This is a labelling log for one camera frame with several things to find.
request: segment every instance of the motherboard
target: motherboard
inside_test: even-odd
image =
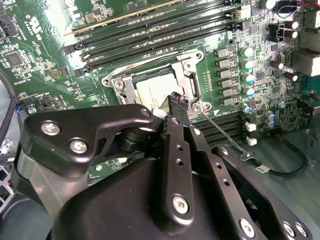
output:
[[[28,114],[152,110],[178,92],[211,146],[226,138],[203,114],[252,146],[308,124],[299,105],[320,75],[319,41],[308,44],[317,10],[299,0],[0,0],[0,69]]]

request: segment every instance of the capacitor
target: capacitor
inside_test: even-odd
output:
[[[274,115],[272,111],[267,111],[264,116],[270,122],[274,122],[277,119],[276,115]]]
[[[250,108],[249,106],[248,106],[248,104],[243,104],[242,105],[242,110],[246,113],[246,114],[248,114],[248,113],[250,113],[251,111],[252,111],[252,108]]]
[[[285,30],[284,36],[289,39],[296,39],[298,37],[298,32],[293,30]]]
[[[284,68],[284,64],[279,61],[271,61],[270,66],[273,67],[274,69],[279,69],[279,70]]]
[[[255,81],[255,77],[252,76],[249,72],[246,72],[243,76],[242,76],[242,79],[244,81],[246,81],[247,83],[249,84],[253,84],[254,81]]]
[[[244,57],[251,58],[254,54],[254,50],[251,47],[243,47],[240,51],[240,54]]]
[[[250,87],[250,86],[246,86],[244,89],[243,89],[243,93],[248,95],[249,97],[251,97],[252,95],[255,94],[255,90]]]
[[[266,121],[265,121],[265,125],[266,125],[268,128],[273,129],[273,128],[276,126],[276,122],[275,122],[275,121],[266,120]]]
[[[299,23],[297,21],[285,21],[284,27],[286,29],[297,29],[299,27]]]
[[[261,3],[261,7],[267,10],[273,9],[275,5],[276,5],[276,0],[263,0]]]
[[[297,81],[298,80],[298,75],[296,75],[296,74],[294,74],[294,73],[291,73],[291,72],[285,72],[284,74],[283,74],[283,76],[286,78],[286,79],[288,79],[288,80],[290,80],[290,81],[292,81],[292,82],[295,82],[295,81]]]
[[[244,69],[252,69],[254,67],[254,63],[248,59],[246,60],[243,60],[242,63],[241,63],[241,66],[244,68]]]

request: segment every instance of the black dimm slot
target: black dimm slot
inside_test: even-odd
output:
[[[143,40],[145,40],[145,41],[148,40],[149,41],[154,37],[159,37],[159,36],[164,35],[164,34],[171,34],[171,33],[173,34],[174,31],[178,31],[178,30],[181,31],[181,29],[191,28],[191,27],[194,27],[196,25],[206,24],[206,23],[209,24],[210,22],[215,22],[217,20],[222,20],[224,18],[224,16],[225,16],[225,14],[218,13],[217,15],[200,18],[198,20],[191,21],[191,22],[186,22],[186,23],[174,26],[174,27],[172,27],[170,29],[160,30],[160,31],[157,31],[157,32],[155,32],[153,34],[140,36],[140,37],[137,37],[135,39],[129,39],[129,40],[122,41],[122,42],[119,42],[119,43],[116,43],[116,44],[112,44],[112,45],[109,45],[109,46],[106,46],[106,47],[103,47],[103,48],[98,48],[98,49],[94,49],[92,51],[84,52],[80,56],[84,57],[84,56],[89,55],[90,56],[88,58],[88,60],[89,60],[89,59],[95,58],[95,57],[97,57],[97,55],[103,54],[103,53],[105,53],[105,52],[107,52],[109,50],[114,50],[114,49],[118,49],[120,47],[125,47],[125,46],[128,46],[128,45],[132,45],[134,43],[138,43],[138,42],[141,42]]]
[[[137,54],[145,54],[145,53],[148,53],[148,52],[152,52],[152,51],[154,51],[156,49],[161,50],[161,48],[166,48],[167,46],[170,46],[172,44],[176,44],[176,43],[184,44],[184,43],[188,43],[189,40],[196,40],[196,39],[200,39],[200,38],[204,38],[204,37],[210,36],[212,34],[222,33],[223,31],[227,30],[228,27],[229,26],[227,26],[227,25],[221,25],[221,26],[218,26],[216,28],[212,28],[212,29],[209,29],[207,31],[203,31],[203,32],[201,32],[202,34],[200,34],[200,35],[199,34],[190,34],[188,36],[175,38],[175,39],[173,39],[171,41],[166,42],[165,44],[156,44],[154,46],[150,46],[147,49],[141,48],[141,49],[137,49],[137,50],[131,51],[130,53],[125,54],[125,56],[123,54],[120,54],[120,55],[115,55],[115,56],[109,57],[107,59],[96,61],[96,62],[94,62],[94,64],[88,63],[88,64],[86,64],[84,66],[83,71],[85,73],[86,72],[90,72],[90,71],[92,71],[92,70],[94,70],[96,68],[104,67],[109,63],[113,63],[113,62],[118,61],[118,60],[123,60],[124,58],[129,58],[129,57],[135,56]]]

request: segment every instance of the electrolytic capacitor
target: electrolytic capacitor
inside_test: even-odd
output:
[[[275,68],[275,69],[283,69],[284,68],[284,64],[282,62],[279,62],[279,61],[271,61],[270,62],[270,66]]]
[[[298,37],[298,32],[293,30],[285,30],[284,36],[289,39],[296,39]]]
[[[299,23],[297,21],[285,21],[284,27],[286,29],[297,29],[299,27]]]
[[[243,76],[242,76],[242,79],[244,81],[246,81],[247,83],[249,84],[253,84],[254,81],[255,81],[255,77],[252,76],[250,73],[246,72]]]
[[[277,119],[276,115],[274,115],[272,111],[267,111],[264,116],[270,122],[274,122]]]
[[[243,47],[240,51],[240,54],[244,57],[251,58],[254,54],[254,50],[251,47]]]
[[[255,94],[255,90],[250,87],[250,86],[246,86],[244,89],[243,89],[243,93],[248,95],[249,97],[253,96]]]
[[[246,59],[246,60],[242,61],[241,67],[243,67],[244,69],[250,70],[254,67],[254,63],[252,61]]]

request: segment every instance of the small component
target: small component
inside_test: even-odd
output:
[[[245,128],[248,132],[253,132],[253,131],[257,130],[257,125],[255,125],[254,123],[246,122],[244,125],[245,125]]]
[[[229,96],[232,96],[234,94],[234,91],[232,90],[232,88],[223,89],[223,90],[221,90],[221,94],[222,94],[223,97],[229,97]]]
[[[229,48],[222,48],[215,51],[215,54],[218,58],[225,58],[228,57],[229,54]]]
[[[130,2],[126,5],[126,9],[128,11],[134,10],[136,7],[137,7],[136,4],[134,4],[133,2]]]
[[[300,36],[300,47],[320,52],[320,33],[302,32]]]
[[[283,65],[286,63],[286,56],[283,53],[279,55],[279,62]]]
[[[231,71],[230,71],[230,69],[222,69],[222,70],[218,71],[218,76],[221,79],[229,78],[231,76]]]
[[[232,81],[231,79],[223,79],[223,80],[220,80],[220,85],[221,87],[224,89],[224,88],[229,88],[232,86]]]
[[[250,34],[256,34],[259,32],[259,28],[257,25],[253,25],[250,27]]]
[[[230,60],[228,58],[218,60],[218,61],[216,61],[216,63],[220,69],[230,67]]]
[[[224,106],[230,106],[235,104],[235,100],[232,96],[222,98],[222,103]]]
[[[278,44],[273,44],[271,46],[271,51],[274,52],[274,51],[278,51]]]
[[[257,143],[258,143],[256,138],[250,138],[248,136],[245,138],[245,140],[249,146],[254,146],[254,145],[257,145]]]
[[[292,82],[295,82],[298,80],[298,75],[291,72],[285,72],[283,76]]]
[[[306,11],[304,13],[303,26],[308,29],[317,29],[320,27],[320,10]]]
[[[294,87],[287,88],[287,90],[286,90],[286,94],[288,94],[288,95],[295,94],[295,92],[296,92],[296,89]]]
[[[284,27],[286,29],[297,29],[299,27],[299,23],[297,21],[285,21]]]
[[[251,15],[254,17],[254,16],[257,16],[260,14],[260,9],[259,7],[254,7],[251,9]]]
[[[261,7],[266,10],[272,10],[276,5],[276,0],[262,0]]]
[[[274,86],[274,87],[272,88],[272,93],[273,93],[273,94],[276,94],[276,93],[278,93],[278,92],[280,92],[280,86]]]
[[[255,77],[252,76],[250,73],[246,72],[243,76],[242,76],[242,79],[244,81],[246,81],[247,83],[249,84],[253,84],[254,81],[255,81]]]
[[[10,53],[6,56],[8,62],[10,63],[10,65],[12,67],[16,67],[18,65],[21,65],[23,64],[24,62],[22,61],[20,55],[18,52],[13,52],[13,53]]]
[[[309,77],[320,75],[320,54],[307,50],[292,53],[292,68]]]
[[[252,97],[254,94],[255,94],[255,90],[250,87],[250,86],[246,86],[244,89],[243,89],[243,93],[248,95],[249,97]]]
[[[88,24],[92,24],[96,22],[95,15],[93,13],[88,13],[84,15],[84,19]]]
[[[255,66],[254,63],[248,59],[243,60],[241,63],[241,67],[248,70],[252,69],[254,66]]]
[[[68,71],[68,69],[66,67],[60,68],[60,71],[61,71],[63,76],[68,76],[69,75],[69,71]]]
[[[256,111],[256,114],[257,114],[258,116],[261,116],[261,115],[264,114],[264,111],[263,111],[262,109],[260,109],[260,110]]]
[[[272,111],[267,111],[264,116],[270,122],[274,122],[277,119],[276,115],[274,115]]]
[[[250,107],[248,106],[248,104],[246,104],[246,103],[244,103],[244,104],[241,106],[241,109],[242,109],[242,111],[244,111],[246,114],[252,112],[252,108],[250,108]]]
[[[279,69],[279,70],[284,68],[284,64],[278,61],[271,61],[270,66],[273,67],[274,69]]]
[[[259,71],[255,74],[256,79],[263,79],[265,76],[265,73],[263,71]]]
[[[94,15],[101,15],[101,10],[100,8],[97,8],[95,10],[93,10]]]
[[[265,125],[270,128],[273,129],[276,126],[276,122],[275,121],[269,121],[269,120],[265,120]]]
[[[52,77],[53,79],[58,79],[58,78],[60,78],[60,77],[61,77],[60,71],[59,71],[58,69],[52,70],[52,71],[51,71],[51,77]]]
[[[254,54],[254,50],[251,47],[243,47],[241,48],[240,54],[244,57],[251,58]]]
[[[139,0],[136,2],[136,5],[138,8],[144,7],[145,5],[147,5],[147,1],[146,0]]]

